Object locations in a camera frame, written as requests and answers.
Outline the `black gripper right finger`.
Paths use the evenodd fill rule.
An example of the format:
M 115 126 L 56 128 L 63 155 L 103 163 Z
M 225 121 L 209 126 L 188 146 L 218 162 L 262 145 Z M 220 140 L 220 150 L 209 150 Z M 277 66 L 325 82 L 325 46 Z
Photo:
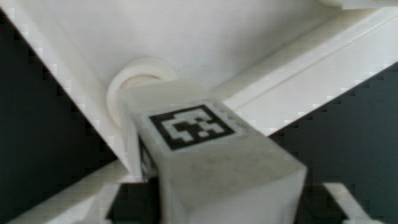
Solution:
M 294 224 L 380 224 L 341 183 L 303 187 Z

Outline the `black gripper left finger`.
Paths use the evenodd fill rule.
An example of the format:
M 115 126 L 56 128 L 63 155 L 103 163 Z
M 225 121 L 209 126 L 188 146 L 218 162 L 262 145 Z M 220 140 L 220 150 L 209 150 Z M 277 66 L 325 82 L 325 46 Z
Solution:
M 152 183 L 124 183 L 106 212 L 110 224 L 159 223 L 158 187 Z

